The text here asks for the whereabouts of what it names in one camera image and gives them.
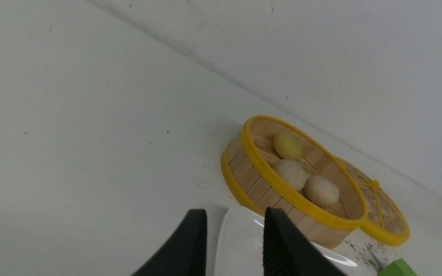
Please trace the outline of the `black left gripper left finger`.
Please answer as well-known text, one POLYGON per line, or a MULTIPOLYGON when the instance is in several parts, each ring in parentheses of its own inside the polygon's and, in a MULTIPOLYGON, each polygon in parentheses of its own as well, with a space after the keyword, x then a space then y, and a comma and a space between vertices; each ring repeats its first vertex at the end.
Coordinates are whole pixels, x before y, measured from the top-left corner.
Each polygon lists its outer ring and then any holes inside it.
POLYGON ((190 209, 173 234, 133 276, 205 276, 208 221, 204 209, 190 209))

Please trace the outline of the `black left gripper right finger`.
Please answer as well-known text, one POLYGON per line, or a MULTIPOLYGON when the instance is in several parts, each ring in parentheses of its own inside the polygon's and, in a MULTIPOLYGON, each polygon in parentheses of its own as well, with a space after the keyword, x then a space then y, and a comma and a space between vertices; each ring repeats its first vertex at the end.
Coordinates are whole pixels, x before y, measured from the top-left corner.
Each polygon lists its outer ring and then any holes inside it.
POLYGON ((282 209, 268 207, 263 234, 265 276, 344 276, 291 222, 282 209))

